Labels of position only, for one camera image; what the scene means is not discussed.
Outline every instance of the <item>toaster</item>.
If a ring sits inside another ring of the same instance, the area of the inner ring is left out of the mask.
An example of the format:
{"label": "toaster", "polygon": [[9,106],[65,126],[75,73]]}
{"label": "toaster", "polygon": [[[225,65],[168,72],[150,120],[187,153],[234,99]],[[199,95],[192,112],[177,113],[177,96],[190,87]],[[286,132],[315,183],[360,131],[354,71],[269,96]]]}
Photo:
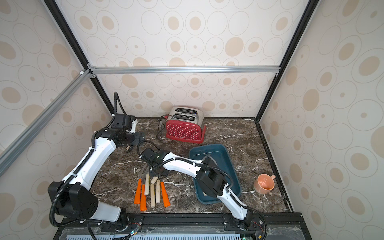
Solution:
{"label": "toaster", "polygon": [[167,138],[191,143],[202,143],[205,126],[204,113],[198,109],[173,107],[166,121]]}

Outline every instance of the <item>mug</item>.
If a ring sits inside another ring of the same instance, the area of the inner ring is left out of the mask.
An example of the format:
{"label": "mug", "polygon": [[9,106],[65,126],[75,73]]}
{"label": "mug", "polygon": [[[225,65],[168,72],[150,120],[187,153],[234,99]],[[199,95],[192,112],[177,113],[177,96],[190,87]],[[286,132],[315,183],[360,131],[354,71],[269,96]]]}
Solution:
{"label": "mug", "polygon": [[269,176],[268,174],[260,174],[253,183],[256,192],[260,194],[269,193],[275,187],[275,177],[275,175]]}

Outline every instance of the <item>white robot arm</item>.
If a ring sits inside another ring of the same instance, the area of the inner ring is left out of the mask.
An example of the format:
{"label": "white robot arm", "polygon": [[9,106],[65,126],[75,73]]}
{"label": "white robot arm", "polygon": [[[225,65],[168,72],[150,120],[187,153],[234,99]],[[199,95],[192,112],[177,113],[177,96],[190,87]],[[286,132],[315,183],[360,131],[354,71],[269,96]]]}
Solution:
{"label": "white robot arm", "polygon": [[[79,164],[61,182],[52,182],[48,193],[52,201],[52,213],[71,218],[95,219],[116,222],[122,228],[127,225],[126,210],[117,206],[103,203],[89,190],[92,183],[108,156],[122,143],[131,144],[137,141],[132,131],[102,128],[94,134],[93,146],[82,158]],[[145,160],[155,175],[169,170],[185,173],[197,179],[203,191],[217,197],[231,211],[234,218],[239,220],[239,227],[246,229],[250,226],[252,211],[242,203],[230,189],[225,172],[220,170],[212,160],[191,160],[173,154],[166,150],[154,152],[146,148],[141,158]],[[61,225],[51,220],[55,227]]]}

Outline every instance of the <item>marble countertop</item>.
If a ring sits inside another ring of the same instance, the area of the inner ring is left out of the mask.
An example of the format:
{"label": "marble countertop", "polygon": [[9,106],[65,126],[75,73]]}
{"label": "marble countertop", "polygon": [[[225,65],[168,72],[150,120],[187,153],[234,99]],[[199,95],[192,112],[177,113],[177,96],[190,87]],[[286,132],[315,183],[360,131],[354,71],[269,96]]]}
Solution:
{"label": "marble countertop", "polygon": [[[240,200],[260,212],[287,211],[277,184],[266,195],[260,195],[253,189],[253,182],[258,175],[273,174],[253,120],[206,118],[204,124],[207,126],[207,130],[202,144],[171,141],[170,139],[164,140],[170,142],[169,144],[160,143],[155,138],[158,119],[138,119],[138,121],[136,130],[145,132],[147,140],[152,140],[160,148],[178,155],[188,154],[189,150],[196,146],[223,144],[228,150],[240,181],[242,188]],[[128,213],[140,213],[140,205],[134,205],[134,196],[139,172],[143,165],[144,162],[137,156],[136,148],[127,152],[125,147],[118,147],[100,169],[91,192],[102,202],[124,207]],[[164,208],[161,201],[152,209],[150,208],[150,197],[147,196],[147,213],[229,212],[223,203],[209,205],[200,203],[196,197],[193,180],[188,175],[171,171],[163,182],[171,206]]]}

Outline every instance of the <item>cable tie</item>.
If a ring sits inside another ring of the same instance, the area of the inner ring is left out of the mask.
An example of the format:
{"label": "cable tie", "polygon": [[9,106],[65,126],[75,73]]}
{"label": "cable tie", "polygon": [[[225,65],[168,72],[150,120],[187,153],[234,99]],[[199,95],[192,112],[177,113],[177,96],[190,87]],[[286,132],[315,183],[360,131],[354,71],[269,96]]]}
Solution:
{"label": "cable tie", "polygon": [[123,231],[125,231],[127,228],[128,228],[128,225],[127,225],[123,230],[117,230],[117,229],[115,229],[115,230],[116,230],[116,232],[123,232]]}
{"label": "cable tie", "polygon": [[76,176],[77,176],[77,174],[74,174],[74,173],[73,173],[73,171],[74,171],[74,170],[72,170],[72,171],[71,171],[71,172],[69,172],[68,174],[71,174],[73,177],[76,177]]}

